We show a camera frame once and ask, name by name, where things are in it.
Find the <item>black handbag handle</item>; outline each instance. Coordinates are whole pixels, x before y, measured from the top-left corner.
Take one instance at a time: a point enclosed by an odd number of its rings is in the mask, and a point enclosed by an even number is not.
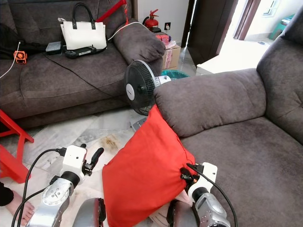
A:
[[[73,11],[72,11],[72,28],[73,28],[73,29],[77,29],[77,23],[76,23],[76,20],[75,20],[75,12],[76,12],[76,8],[77,8],[78,6],[83,6],[83,7],[87,10],[87,12],[89,13],[89,18],[90,18],[90,22],[91,22],[91,29],[96,30],[95,21],[94,21],[94,19],[93,19],[93,15],[92,15],[90,9],[87,7],[87,5],[85,5],[84,3],[81,3],[81,2],[80,2],[80,3],[77,3],[77,4],[74,6],[74,9],[73,9]]]

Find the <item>red pillow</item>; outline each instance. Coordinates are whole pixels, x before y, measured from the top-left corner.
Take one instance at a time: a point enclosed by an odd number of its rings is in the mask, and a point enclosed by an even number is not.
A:
[[[103,167],[109,226],[132,227],[173,200],[186,186],[180,179],[186,163],[195,163],[194,156],[154,106],[143,126]]]

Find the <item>window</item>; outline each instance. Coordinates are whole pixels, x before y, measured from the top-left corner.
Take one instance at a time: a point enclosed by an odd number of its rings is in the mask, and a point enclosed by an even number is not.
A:
[[[267,0],[266,8],[263,12],[263,16],[272,17],[276,13],[276,9],[278,8],[279,1],[278,0]]]

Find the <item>power outlet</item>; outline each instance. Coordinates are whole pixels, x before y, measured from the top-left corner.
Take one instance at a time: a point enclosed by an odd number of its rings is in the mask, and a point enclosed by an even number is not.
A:
[[[164,30],[170,30],[170,22],[165,23]]]

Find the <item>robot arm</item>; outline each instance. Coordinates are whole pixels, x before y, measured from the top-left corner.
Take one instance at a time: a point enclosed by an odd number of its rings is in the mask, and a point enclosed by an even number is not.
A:
[[[104,149],[100,148],[87,164],[85,146],[69,146],[65,152],[60,177],[43,192],[41,204],[30,219],[27,227],[59,227],[62,214],[70,203],[70,197],[78,184],[82,184],[85,175],[91,175],[92,169]]]
[[[196,168],[210,180],[215,181],[218,170],[216,166],[204,162],[196,165]],[[193,208],[182,202],[176,203],[173,213],[173,226],[231,227],[226,219],[226,211],[215,196],[210,193],[213,185],[200,175],[193,177],[186,169],[181,169],[181,173],[181,178],[187,182],[187,193],[195,203]]]

